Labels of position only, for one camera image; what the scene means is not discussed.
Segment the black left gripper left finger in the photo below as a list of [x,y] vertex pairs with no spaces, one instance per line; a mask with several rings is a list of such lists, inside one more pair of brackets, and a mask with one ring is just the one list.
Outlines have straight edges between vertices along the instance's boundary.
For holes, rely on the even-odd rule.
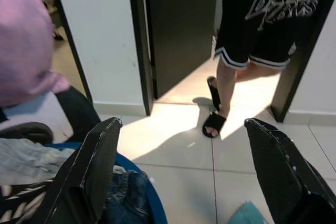
[[39,223],[98,223],[112,180],[122,122],[97,124],[62,165],[39,206]]

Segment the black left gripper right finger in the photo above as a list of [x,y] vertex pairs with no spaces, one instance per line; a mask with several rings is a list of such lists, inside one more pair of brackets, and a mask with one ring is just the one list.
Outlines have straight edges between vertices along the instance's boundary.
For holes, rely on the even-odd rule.
[[257,118],[244,126],[274,223],[335,223],[335,194],[294,142]]

